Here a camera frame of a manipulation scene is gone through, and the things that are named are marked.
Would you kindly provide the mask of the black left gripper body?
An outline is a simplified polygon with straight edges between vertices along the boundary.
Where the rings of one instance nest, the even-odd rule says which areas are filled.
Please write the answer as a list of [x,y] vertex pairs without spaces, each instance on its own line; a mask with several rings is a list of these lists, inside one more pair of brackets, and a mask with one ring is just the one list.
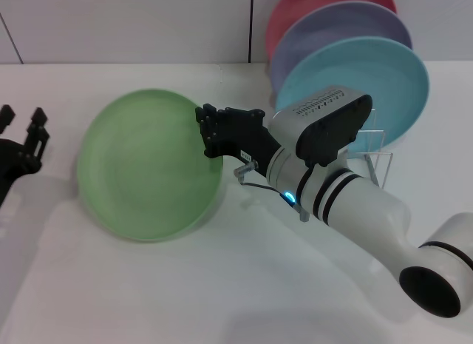
[[24,144],[1,139],[1,204],[15,181],[41,169],[41,158],[26,153]]

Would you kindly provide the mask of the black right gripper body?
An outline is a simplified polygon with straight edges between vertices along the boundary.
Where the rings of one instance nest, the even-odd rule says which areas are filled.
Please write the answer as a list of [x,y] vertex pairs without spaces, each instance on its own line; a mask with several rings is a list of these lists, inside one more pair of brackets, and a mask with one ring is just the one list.
[[264,117],[260,109],[217,109],[217,133],[210,141],[203,141],[204,155],[231,156],[243,163],[256,161],[258,170],[266,170],[281,145],[263,126]]

